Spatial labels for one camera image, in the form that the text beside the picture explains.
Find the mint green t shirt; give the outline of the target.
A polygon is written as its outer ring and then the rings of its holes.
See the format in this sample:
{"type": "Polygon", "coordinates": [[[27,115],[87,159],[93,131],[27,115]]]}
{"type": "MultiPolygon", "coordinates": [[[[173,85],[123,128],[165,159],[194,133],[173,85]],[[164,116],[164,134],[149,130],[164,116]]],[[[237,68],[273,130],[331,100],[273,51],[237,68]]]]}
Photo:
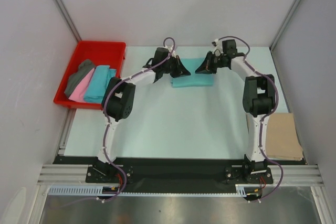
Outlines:
{"type": "Polygon", "coordinates": [[[195,70],[203,62],[202,58],[182,58],[182,64],[191,73],[190,76],[178,77],[171,79],[173,88],[186,87],[207,87],[214,84],[214,76],[212,74],[196,74],[195,70]]]}

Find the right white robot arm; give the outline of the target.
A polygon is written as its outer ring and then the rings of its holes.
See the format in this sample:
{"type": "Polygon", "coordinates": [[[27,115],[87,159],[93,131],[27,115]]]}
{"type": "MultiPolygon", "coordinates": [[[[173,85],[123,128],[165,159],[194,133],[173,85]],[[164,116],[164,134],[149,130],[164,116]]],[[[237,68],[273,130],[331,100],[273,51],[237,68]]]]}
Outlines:
{"type": "Polygon", "coordinates": [[[225,36],[214,40],[214,49],[207,53],[195,73],[216,74],[217,69],[228,68],[244,81],[242,104],[249,124],[249,144],[240,175],[245,181],[254,183],[267,173],[267,125],[270,116],[277,109],[279,95],[274,76],[257,71],[247,61],[250,47],[247,47],[246,53],[238,52],[237,39],[225,36]]]}

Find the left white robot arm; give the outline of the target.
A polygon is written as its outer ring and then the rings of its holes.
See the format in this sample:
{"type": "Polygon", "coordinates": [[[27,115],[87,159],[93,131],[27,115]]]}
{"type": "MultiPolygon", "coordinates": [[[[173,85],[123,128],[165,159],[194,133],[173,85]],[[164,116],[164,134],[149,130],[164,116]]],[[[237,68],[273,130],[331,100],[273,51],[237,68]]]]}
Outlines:
{"type": "Polygon", "coordinates": [[[114,147],[114,135],[118,124],[132,112],[136,88],[154,84],[169,74],[172,78],[190,76],[184,67],[174,46],[158,47],[154,57],[150,58],[140,71],[126,78],[110,79],[102,100],[103,113],[106,117],[106,129],[103,135],[102,148],[98,160],[103,163],[98,169],[98,176],[105,182],[115,178],[116,169],[113,163],[117,157],[114,147]]]}

